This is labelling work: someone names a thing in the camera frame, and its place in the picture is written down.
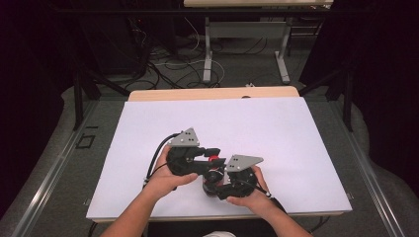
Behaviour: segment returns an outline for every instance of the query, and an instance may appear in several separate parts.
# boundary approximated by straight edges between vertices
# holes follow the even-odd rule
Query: white paper
[[[118,217],[141,191],[160,142],[190,127],[227,162],[233,154],[263,157],[258,166],[289,214],[352,210],[305,100],[252,98],[126,102],[87,218]],[[198,177],[161,199],[151,217],[243,214],[251,212],[207,197]]]

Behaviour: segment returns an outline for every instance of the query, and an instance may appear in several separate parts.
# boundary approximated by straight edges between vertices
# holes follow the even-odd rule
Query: person
[[[109,226],[102,237],[113,236],[141,236],[151,211],[157,202],[167,196],[176,187],[187,185],[194,181],[198,175],[189,174],[185,176],[175,176],[165,165],[166,157],[170,150],[170,146],[166,145],[155,167],[150,180],[138,196],[129,204],[125,211]],[[268,186],[263,178],[261,169],[258,166],[252,167],[259,184],[265,191]],[[295,221],[293,221],[286,213],[277,208],[262,192],[254,191],[248,197],[228,197],[229,203],[239,206],[246,206],[254,214],[265,219],[275,230],[276,234],[281,237],[306,237],[311,236]]]

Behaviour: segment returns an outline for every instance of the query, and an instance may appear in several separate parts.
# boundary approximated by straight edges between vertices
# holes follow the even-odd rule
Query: desk
[[[352,210],[294,87],[217,88],[132,92],[86,217],[96,222],[117,218],[141,191],[161,140],[191,126],[201,146],[220,148],[220,157],[263,157],[259,166],[270,191],[290,215]],[[254,217],[245,207],[207,197],[199,177],[157,203],[150,220]]]
[[[224,8],[224,7],[289,7],[331,5],[333,0],[185,0],[185,7],[194,8]],[[292,18],[285,22],[210,22],[206,17],[206,62],[204,82],[210,81],[212,51],[211,38],[273,38],[282,39],[280,50],[275,56],[280,70],[282,82],[290,84],[290,76],[284,62],[284,55],[290,36]]]

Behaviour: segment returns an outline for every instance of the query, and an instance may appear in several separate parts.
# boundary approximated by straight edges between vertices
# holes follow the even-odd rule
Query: gray carpet
[[[243,52],[257,41],[258,39],[228,39],[222,40],[220,43],[222,43],[223,52]],[[297,82],[297,78],[309,54],[312,43],[313,40],[310,38],[295,39],[293,41],[292,56],[286,57],[292,85],[297,88],[302,86]],[[277,49],[277,45],[277,41],[268,40],[265,49],[254,55],[215,54],[213,59],[223,66],[225,73],[221,86],[241,87],[249,82],[256,86],[283,85],[278,78],[278,68],[273,55],[273,50]],[[254,51],[258,51],[258,48],[262,47],[263,44],[258,44]],[[154,57],[160,57],[161,54],[159,52],[161,51],[155,51]],[[198,55],[197,52],[189,49],[181,52],[188,53],[190,56]],[[166,59],[160,59],[158,61],[155,60],[155,63],[165,61]],[[195,66],[200,68],[202,64],[197,63]],[[161,68],[162,73],[170,78],[179,80],[187,75],[185,79],[179,81],[179,84],[185,87],[188,86],[188,83],[199,80],[198,76],[194,76],[195,72],[191,68],[182,70],[173,70],[173,66],[171,69],[164,66],[159,66],[159,68]],[[217,67],[217,65],[214,65],[213,68],[218,76],[222,75],[221,68]],[[148,78],[156,80],[153,73],[147,73],[144,79]],[[146,83],[135,83],[128,88],[134,90],[144,89],[148,86]],[[158,88],[165,89],[170,88],[170,86],[160,82]],[[82,128],[82,133],[85,135],[95,135],[92,146],[89,149],[71,150],[68,156],[68,163],[58,183],[56,183],[52,194],[43,207],[41,215],[37,216],[38,221],[35,222],[32,231],[30,231],[31,236],[87,236],[91,221],[85,219],[88,206],[83,204],[83,202],[86,198],[92,197],[96,188],[125,99],[119,97],[109,88],[101,86],[101,91],[104,93],[104,97],[95,104],[96,109],[94,113]],[[315,232],[315,236],[388,236],[389,234],[377,212],[371,194],[360,175],[360,170],[354,158],[354,152],[348,143],[348,138],[344,135],[344,130],[339,125],[340,121],[333,114],[330,103],[324,100],[323,94],[324,88],[314,90],[310,95],[307,95],[307,103],[342,184],[345,190],[354,197],[351,200],[354,211],[330,218],[323,227]],[[42,184],[44,177],[54,161],[59,157],[68,137],[71,135],[71,128],[74,123],[72,91],[69,90],[64,93],[63,98],[66,104],[60,123],[31,177],[2,218],[0,236],[11,236],[13,234],[35,193]],[[368,131],[362,121],[362,115],[356,108],[353,109],[353,126],[358,142],[364,152],[368,154]],[[416,223],[419,223],[417,197],[412,194],[400,179],[374,164],[373,166],[380,186],[385,192],[389,204],[393,207],[394,215],[399,221],[405,236],[419,236],[415,226]],[[317,223],[318,218],[299,217],[296,220],[305,228],[310,228]],[[94,236],[98,236],[106,227],[106,224],[98,225]],[[176,236],[175,230],[172,229],[171,231],[173,236]]]

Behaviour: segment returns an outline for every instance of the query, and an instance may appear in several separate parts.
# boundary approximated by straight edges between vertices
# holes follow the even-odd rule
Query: cable
[[[154,156],[153,156],[153,158],[151,159],[151,162],[150,162],[150,166],[148,167],[148,171],[147,171],[147,176],[145,177],[145,181],[144,181],[144,185],[143,186],[145,186],[146,184],[147,184],[147,182],[148,182],[148,180],[151,178],[151,176],[152,176],[152,174],[153,173],[151,173],[152,172],[152,170],[153,170],[153,167],[154,167],[154,163],[155,163],[155,161],[156,161],[156,159],[157,159],[157,156],[158,156],[158,153],[160,152],[160,150],[161,150],[161,147],[163,147],[163,145],[168,141],[168,140],[170,140],[171,138],[173,138],[173,137],[176,137],[177,135],[179,135],[180,133],[173,133],[173,134],[171,134],[171,135],[169,135],[168,137],[166,137],[166,138],[164,138],[162,141],[161,141],[161,143],[158,145],[158,147],[157,147],[157,149],[156,149],[156,152],[154,153]]]
[[[214,71],[214,70],[212,70],[212,69],[198,69],[197,71],[205,71],[205,70],[210,70],[212,73],[214,73],[215,74],[215,76],[216,76],[216,82],[215,83],[213,83],[213,84],[209,84],[209,83],[204,83],[204,82],[202,82],[202,79],[201,79],[201,77],[200,77],[200,80],[199,81],[196,81],[196,82],[189,82],[186,86],[188,87],[188,88],[196,88],[196,87],[198,87],[198,86],[200,86],[200,85],[202,85],[203,87],[207,87],[207,88],[214,88],[215,86],[214,85],[217,85],[217,84],[219,84],[219,77],[218,77],[218,74]]]
[[[188,83],[187,84],[187,87],[188,88],[191,88],[191,87],[189,87],[189,84],[191,84],[191,83],[200,83],[201,82],[201,76],[200,76],[200,74],[198,73],[198,70],[197,69],[195,69],[195,68],[193,68],[194,69],[194,71],[191,71],[191,72],[189,72],[189,73],[187,73],[186,75],[184,75],[184,76],[182,76],[181,78],[179,78],[177,81],[176,81],[176,83],[179,83],[180,81],[182,81],[182,80],[184,80],[187,76],[189,76],[189,75],[191,75],[192,73],[197,73],[197,75],[198,75],[198,79],[199,79],[199,82],[190,82],[190,83]]]
[[[311,228],[310,230],[308,230],[307,232],[309,234],[313,234],[314,231],[316,231],[321,226],[323,226],[329,219],[330,219],[330,216],[327,216],[326,219],[323,221],[323,216],[320,216],[320,220],[319,220],[318,224],[316,226],[314,226],[313,228]]]
[[[195,70],[195,68],[191,65],[191,59],[188,57],[188,56],[184,56],[185,57],[185,59],[182,59],[182,58],[180,58],[179,56],[181,56],[181,55],[178,55],[178,57],[177,58],[169,58],[169,59],[167,59],[164,63],[163,63],[163,65],[167,68],[167,69],[169,69],[169,70],[182,70],[182,69],[185,69],[185,68],[188,68],[188,67],[191,67],[192,69],[194,69]],[[181,63],[170,63],[169,61],[170,60],[172,60],[172,59],[174,59],[174,60],[179,60],[179,61],[181,61]],[[184,66],[184,67],[179,67],[179,68],[171,68],[171,67],[169,67],[169,66]]]
[[[260,52],[262,52],[265,48],[266,48],[266,46],[267,46],[267,44],[268,44],[268,39],[265,39],[265,44],[263,45],[263,47],[259,50],[259,51],[256,51],[256,52],[249,52],[250,50],[252,50],[253,48],[255,48],[256,47],[256,45],[257,44],[259,44],[259,42],[260,41],[262,41],[262,39],[263,38],[260,38],[255,44],[253,44],[253,46],[251,46],[249,49],[247,49],[246,51],[244,51],[244,52],[221,52],[222,51],[222,49],[223,49],[223,47],[222,47],[222,44],[221,44],[221,50],[219,50],[219,51],[217,51],[217,50],[213,50],[213,49],[211,49],[215,54],[219,54],[219,55],[244,55],[244,54],[258,54],[258,53],[260,53]]]
[[[161,65],[185,65],[185,64],[195,64],[195,63],[199,63],[199,62],[205,62],[205,60],[198,60],[198,61],[194,61],[194,62],[187,62],[187,63],[158,63],[158,64],[153,64],[155,66],[161,66]],[[224,79],[224,75],[225,75],[225,71],[224,68],[221,66],[221,64],[217,61],[211,60],[211,62],[214,62],[215,64],[217,64],[219,66],[219,68],[222,71],[222,75],[221,78],[219,79],[219,81],[216,84],[219,84],[223,79]]]
[[[98,225],[98,223],[96,222],[92,222],[92,224],[90,225],[90,229],[89,229],[89,234],[87,235],[88,237],[92,237],[93,236],[93,232],[95,231],[96,226]]]
[[[150,178],[158,171],[158,170],[160,170],[160,168],[162,168],[163,166],[166,166],[167,165],[167,162],[166,163],[164,163],[163,165],[161,165],[161,166],[159,166],[159,167],[157,167],[154,171],[153,171],[153,173],[151,173],[151,175],[150,175]]]
[[[152,82],[147,81],[147,80],[136,80],[136,81],[134,81],[134,82],[130,82],[130,83],[126,84],[126,85],[124,86],[124,88],[125,88],[125,89],[127,89],[127,88],[128,88],[129,86],[131,86],[132,84],[134,84],[134,83],[139,83],[139,82],[145,82],[145,83],[149,83],[149,84],[151,84],[151,85],[152,85],[150,88],[147,88],[147,89],[144,89],[144,90],[152,90],[152,89],[156,90],[156,89],[157,89],[157,84],[156,84],[156,83],[152,83]]]
[[[170,80],[167,76],[163,75],[152,62],[148,62],[148,65],[149,65],[149,68],[151,70],[153,70],[157,75],[159,75],[161,77],[161,79],[163,79],[163,81],[165,81],[167,84],[172,86],[172,89],[173,88],[185,89],[185,88],[179,86],[178,84],[176,84],[175,82],[173,82],[172,80]]]
[[[189,25],[195,31],[195,34],[197,36],[197,45],[194,48],[191,49],[191,51],[194,51],[200,45],[200,34],[198,34],[197,29],[195,29],[195,27],[192,25],[192,23],[187,18],[185,18],[185,20],[189,23]]]
[[[264,189],[262,189],[262,187],[259,187],[260,186],[259,181],[257,181],[257,183],[259,184],[259,186],[252,185],[252,184],[250,184],[250,183],[248,183],[246,181],[242,181],[242,180],[235,180],[235,181],[238,182],[238,183],[242,183],[244,185],[247,185],[249,187],[252,187],[252,188],[254,188],[254,189],[262,192],[262,194],[264,194],[271,202],[273,202],[274,205],[277,208],[279,208],[281,211],[283,211],[285,214],[287,214],[287,212],[284,209],[283,205],[275,197],[273,197],[271,193],[269,193],[268,191],[265,191]]]

